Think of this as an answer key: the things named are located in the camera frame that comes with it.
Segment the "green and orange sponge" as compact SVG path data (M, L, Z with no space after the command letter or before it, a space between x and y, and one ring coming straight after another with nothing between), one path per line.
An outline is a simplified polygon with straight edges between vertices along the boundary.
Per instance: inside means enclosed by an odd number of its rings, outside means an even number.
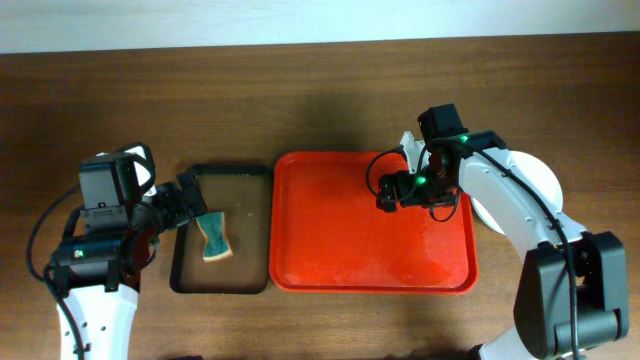
M212 212L199 216L197 225L204 238L203 260L218 261L233 255L227 238L226 218L223 212Z

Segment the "white plate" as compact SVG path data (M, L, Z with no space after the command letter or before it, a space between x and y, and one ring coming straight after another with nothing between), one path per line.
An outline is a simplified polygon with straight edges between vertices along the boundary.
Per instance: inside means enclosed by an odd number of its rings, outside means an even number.
M512 159L520 168L524 176L532 181L532 184L558 209L563 208L564 198L559 180L553 171L540 159L535 156L520 152L512 151ZM484 208L484 206L472 198L472 206L477 216L492 230L503 235L504 232Z

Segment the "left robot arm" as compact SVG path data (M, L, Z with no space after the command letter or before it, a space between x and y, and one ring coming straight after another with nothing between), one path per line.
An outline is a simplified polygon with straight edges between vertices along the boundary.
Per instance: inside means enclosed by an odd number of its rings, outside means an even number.
M137 309L141 272L158 251L160 234L206 212L191 171L148 196L135 172L83 170L82 207L70 215L45 268L57 302L64 359L125 359Z

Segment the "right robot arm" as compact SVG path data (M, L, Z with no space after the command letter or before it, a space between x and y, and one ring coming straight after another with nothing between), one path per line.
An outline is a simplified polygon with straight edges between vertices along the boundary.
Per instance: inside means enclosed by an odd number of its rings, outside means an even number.
M422 141L405 133L394 150L407 167L368 188L379 209L456 209L468 195L489 212L523 262L513 326L472 348L470 358L581 359L628 334L622 242L611 232L588 231L553 205L495 132Z

